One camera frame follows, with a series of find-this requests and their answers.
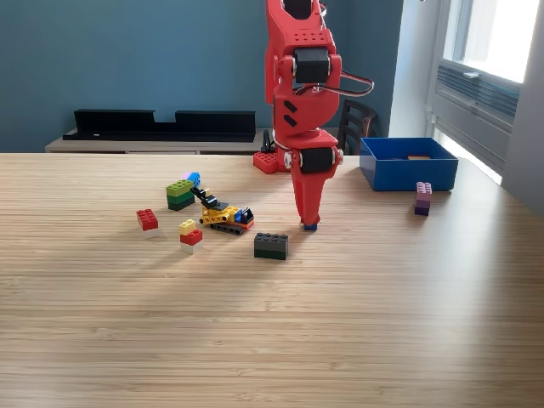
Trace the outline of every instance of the table surface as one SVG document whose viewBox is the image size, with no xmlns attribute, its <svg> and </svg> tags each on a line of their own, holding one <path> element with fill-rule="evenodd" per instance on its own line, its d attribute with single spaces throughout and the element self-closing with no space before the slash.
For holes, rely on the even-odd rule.
<svg viewBox="0 0 544 408">
<path fill-rule="evenodd" d="M 201 207 L 164 188 L 185 171 L 255 229 L 182 254 Z M 347 157 L 313 235 L 251 157 L 0 155 L 0 180 L 2 408 L 544 401 L 544 222 L 466 161 L 419 218 Z M 253 258 L 259 231 L 290 236 L 286 262 Z"/>
</svg>

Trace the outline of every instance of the robotic arm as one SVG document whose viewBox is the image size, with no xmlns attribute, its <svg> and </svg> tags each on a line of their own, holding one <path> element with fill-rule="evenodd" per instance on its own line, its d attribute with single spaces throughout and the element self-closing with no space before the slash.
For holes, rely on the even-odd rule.
<svg viewBox="0 0 544 408">
<path fill-rule="evenodd" d="M 337 140 L 319 127 L 332 119 L 341 94 L 365 96 L 374 83 L 343 71 L 320 0 L 266 0 L 266 9 L 265 96 L 274 106 L 279 169 L 291 170 L 301 225 L 317 230 L 324 184 L 343 162 Z M 363 82 L 368 89 L 342 90 L 341 77 Z"/>
</svg>

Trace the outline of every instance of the black chair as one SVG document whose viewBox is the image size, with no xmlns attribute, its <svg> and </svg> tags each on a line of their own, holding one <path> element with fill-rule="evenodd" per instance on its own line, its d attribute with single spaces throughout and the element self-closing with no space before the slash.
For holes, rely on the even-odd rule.
<svg viewBox="0 0 544 408">
<path fill-rule="evenodd" d="M 373 109 L 346 99 L 338 129 L 338 149 L 342 149 L 346 156 L 360 155 L 360 139 L 371 136 L 376 119 L 377 113 Z"/>
</svg>

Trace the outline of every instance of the blue plastic bin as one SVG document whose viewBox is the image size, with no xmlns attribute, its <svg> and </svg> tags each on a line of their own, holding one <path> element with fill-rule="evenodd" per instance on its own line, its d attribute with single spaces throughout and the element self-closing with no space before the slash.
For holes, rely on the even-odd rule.
<svg viewBox="0 0 544 408">
<path fill-rule="evenodd" d="M 408 160 L 429 156 L 430 160 Z M 360 168 L 375 191 L 415 191 L 422 181 L 433 191 L 452 190 L 459 161 L 431 138 L 362 139 Z"/>
</svg>

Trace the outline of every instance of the green lego brick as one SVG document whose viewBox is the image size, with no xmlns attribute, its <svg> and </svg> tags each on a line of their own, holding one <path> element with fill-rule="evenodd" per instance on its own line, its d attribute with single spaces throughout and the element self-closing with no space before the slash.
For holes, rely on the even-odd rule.
<svg viewBox="0 0 544 408">
<path fill-rule="evenodd" d="M 194 184 L 189 180 L 181 180 L 177 183 L 169 185 L 167 187 L 167 196 L 179 197 L 183 194 L 190 192 L 190 189 L 193 188 Z"/>
<path fill-rule="evenodd" d="M 195 195 L 191 192 L 188 192 L 188 193 L 185 193 L 185 194 L 182 194 L 178 197 L 174 197 L 172 195 L 167 195 L 167 200 L 170 204 L 180 204 L 184 201 L 187 201 L 187 200 L 190 200 L 192 197 L 194 197 Z"/>
<path fill-rule="evenodd" d="M 187 208 L 191 205 L 195 204 L 195 197 L 192 196 L 189 200 L 186 200 L 184 202 L 180 202 L 179 204 L 172 204 L 171 202 L 168 203 L 168 209 L 172 211 L 181 211 L 184 208 Z"/>
<path fill-rule="evenodd" d="M 255 258 L 277 259 L 278 261 L 286 261 L 287 254 L 279 251 L 265 251 L 263 249 L 255 249 Z"/>
</svg>

